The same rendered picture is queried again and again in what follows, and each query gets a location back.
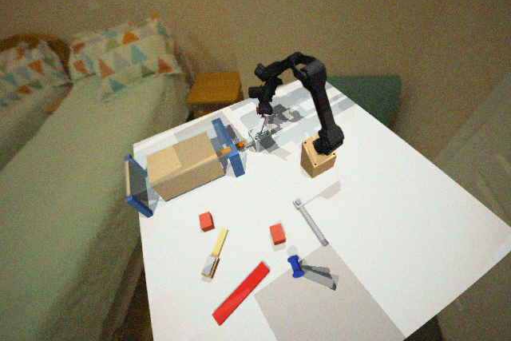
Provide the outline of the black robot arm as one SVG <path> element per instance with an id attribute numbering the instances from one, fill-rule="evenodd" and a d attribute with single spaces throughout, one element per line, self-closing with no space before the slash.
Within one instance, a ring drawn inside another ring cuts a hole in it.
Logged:
<path id="1" fill-rule="evenodd" d="M 295 66 L 299 64 L 305 66 L 298 69 Z M 260 62 L 255 68 L 254 74 L 262 82 L 266 82 L 264 85 L 266 89 L 275 91 L 278 85 L 283 85 L 282 79 L 279 79 L 278 76 L 289 68 L 292 69 L 294 77 L 301 81 L 303 88 L 311 94 L 321 124 L 321 129 L 318 131 L 319 138 L 312 143 L 319 155 L 323 153 L 328 156 L 343 145 L 345 136 L 342 128 L 335 124 L 331 111 L 325 89 L 327 73 L 324 64 L 316 57 L 295 52 L 284 61 L 275 61 L 266 67 Z M 262 98 L 262 85 L 248 87 L 248 94 L 250 98 Z"/>

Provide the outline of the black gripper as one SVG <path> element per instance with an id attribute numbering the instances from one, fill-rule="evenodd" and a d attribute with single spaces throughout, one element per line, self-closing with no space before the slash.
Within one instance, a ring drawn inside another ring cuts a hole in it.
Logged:
<path id="1" fill-rule="evenodd" d="M 273 109 L 269 102 L 272 102 L 272 97 L 273 97 L 273 95 L 275 95 L 275 91 L 270 91 L 270 90 L 266 89 L 264 87 L 264 85 L 262 86 L 262 88 L 263 88 L 263 97 L 260 99 L 258 97 L 259 115 L 261 115 L 262 113 L 267 114 L 267 115 L 272 115 Z"/>

